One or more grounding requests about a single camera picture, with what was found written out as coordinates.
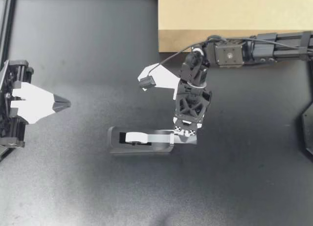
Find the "black plastic base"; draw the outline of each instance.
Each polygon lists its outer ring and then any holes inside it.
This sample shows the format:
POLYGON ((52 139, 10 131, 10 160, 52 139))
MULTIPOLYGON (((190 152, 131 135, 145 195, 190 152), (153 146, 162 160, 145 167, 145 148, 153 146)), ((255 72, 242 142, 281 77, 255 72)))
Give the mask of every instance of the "black plastic base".
POLYGON ((143 132, 147 134, 169 135, 171 131, 149 130, 149 129, 129 129, 121 127, 111 127, 108 130, 108 147, 110 153, 114 155, 166 155, 169 154, 174 145, 170 143, 147 143, 130 144, 125 142, 127 132, 143 132))

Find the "cardboard box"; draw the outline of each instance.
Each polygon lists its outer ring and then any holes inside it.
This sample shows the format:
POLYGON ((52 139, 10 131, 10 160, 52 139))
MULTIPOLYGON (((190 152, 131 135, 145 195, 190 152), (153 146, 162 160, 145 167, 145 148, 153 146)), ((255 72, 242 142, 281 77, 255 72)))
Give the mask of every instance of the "cardboard box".
POLYGON ((304 30, 313 30, 313 0, 158 0, 160 52, 177 52, 212 34, 304 30))

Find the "wire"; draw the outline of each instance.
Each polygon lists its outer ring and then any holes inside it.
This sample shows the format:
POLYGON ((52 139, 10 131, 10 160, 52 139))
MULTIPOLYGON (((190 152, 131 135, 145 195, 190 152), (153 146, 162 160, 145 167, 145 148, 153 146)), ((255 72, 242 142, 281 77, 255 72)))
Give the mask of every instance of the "wire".
MULTIPOLYGON (((287 48, 290 48, 290 49, 296 49, 296 50, 299 50, 300 47, 298 46, 289 46, 289 45, 286 45, 286 44, 281 44, 281 43, 277 43, 277 42, 274 42, 274 41, 270 41, 270 40, 264 40, 264 39, 257 39, 257 38, 222 38, 218 35, 211 35, 209 36, 205 41, 202 41, 202 42, 198 42, 198 43, 195 43, 195 44, 191 44, 187 47, 185 47, 184 49, 176 52, 175 54, 167 57, 165 60, 159 62, 156 66, 154 66, 151 70, 149 70, 148 72, 148 75, 155 69, 157 68, 158 66, 168 62, 169 60, 171 60, 172 58, 174 58, 175 56, 181 54, 183 51, 187 50, 188 48, 190 47, 193 47, 195 45, 200 45, 200 44, 208 44, 209 42, 218 42, 218 41, 223 41, 223 42, 228 42, 228 40, 241 40, 241 41, 253 41, 253 42, 262 42, 262 43, 268 43, 268 44, 273 44, 273 45, 279 45, 279 46, 284 46, 284 47, 287 47, 287 48)), ((313 49, 307 49, 307 51, 309 52, 313 52, 313 49)))
POLYGON ((149 76, 149 74, 150 74, 156 67, 158 67, 158 66, 160 66, 160 65, 162 65, 162 64, 164 64, 164 63, 166 63, 166 62, 168 62, 169 60, 171 60, 171 59, 174 58, 175 56, 177 56, 177 55, 181 54, 183 51, 187 50, 188 48, 193 47, 193 46, 195 46, 195 45, 199 45, 199 44, 205 44, 206 42, 207 42, 207 40, 206 40, 206 41, 202 41, 202 42, 198 42, 198 43, 195 43, 195 44, 191 44, 191 45, 185 47, 184 49, 182 49, 182 50, 176 52, 175 54, 173 54, 173 55, 167 57, 165 60, 159 62, 156 66, 154 66, 151 70, 149 70, 147 76, 149 76))
POLYGON ((284 46, 290 49, 296 49, 299 50, 300 48, 298 46, 289 46, 286 44, 281 44, 281 43, 277 43, 274 41, 269 41, 269 40, 264 40, 264 39, 253 39, 253 38, 228 38, 228 40, 250 40, 250 41, 256 41, 256 42, 263 42, 263 43, 268 43, 268 44, 273 44, 273 45, 279 45, 279 46, 284 46))

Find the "cable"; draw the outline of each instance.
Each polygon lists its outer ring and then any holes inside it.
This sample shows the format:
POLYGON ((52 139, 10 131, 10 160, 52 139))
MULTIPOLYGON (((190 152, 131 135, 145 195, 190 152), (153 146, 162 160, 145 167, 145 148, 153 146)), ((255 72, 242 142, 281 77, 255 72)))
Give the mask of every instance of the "cable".
POLYGON ((159 62, 156 66, 154 66, 151 70, 149 70, 147 76, 149 76, 149 74, 150 74, 156 67, 158 67, 159 65, 162 65, 162 64, 168 62, 169 60, 171 60, 171 59, 174 58, 175 56, 177 56, 177 55, 181 54, 183 51, 187 50, 188 48, 193 47, 193 46, 195 46, 195 45, 204 44, 204 43, 206 43, 206 42, 207 42, 207 41, 202 41, 202 42, 198 42, 198 43, 195 43, 195 44, 191 44, 191 45, 185 47, 184 49, 182 49, 182 50, 176 52, 175 54, 173 54, 173 55, 167 57, 165 60, 159 62))
POLYGON ((209 37, 207 37, 207 39, 205 41, 202 41, 202 42, 198 42, 198 43, 195 43, 195 44, 191 44, 187 47, 185 47, 184 49, 176 52, 175 54, 169 56, 168 58, 166 58, 165 60, 159 62, 156 66, 154 66, 151 70, 149 70, 147 76, 149 76, 149 74, 156 68, 158 67, 159 65, 162 65, 164 63, 166 63, 167 61, 171 60, 173 57, 181 54, 183 51, 187 50, 188 48, 190 47, 193 47, 195 45, 200 45, 200 44, 208 44, 208 43, 211 43, 211 42, 218 42, 218 41, 223 41, 223 42, 227 42, 227 39, 225 38, 222 38, 221 36, 219 35, 210 35, 209 37))
POLYGON ((245 41, 256 41, 256 42, 263 42, 263 43, 268 43, 268 44, 273 44, 273 45, 279 45, 279 46, 284 46, 290 49, 296 49, 299 50, 300 48, 298 46, 289 46, 286 44, 281 44, 281 43, 277 43, 274 41, 269 41, 269 40, 264 40, 264 39, 253 39, 253 38, 228 38, 228 40, 245 40, 245 41))

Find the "screw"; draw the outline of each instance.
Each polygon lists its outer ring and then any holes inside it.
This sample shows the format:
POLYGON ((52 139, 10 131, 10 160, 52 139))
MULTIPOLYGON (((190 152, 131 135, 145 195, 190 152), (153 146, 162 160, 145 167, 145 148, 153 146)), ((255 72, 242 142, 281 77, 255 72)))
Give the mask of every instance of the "screw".
POLYGON ((230 53, 227 53, 227 58, 228 58, 228 59, 232 59, 233 56, 234 56, 233 53, 231 53, 231 52, 230 52, 230 53))

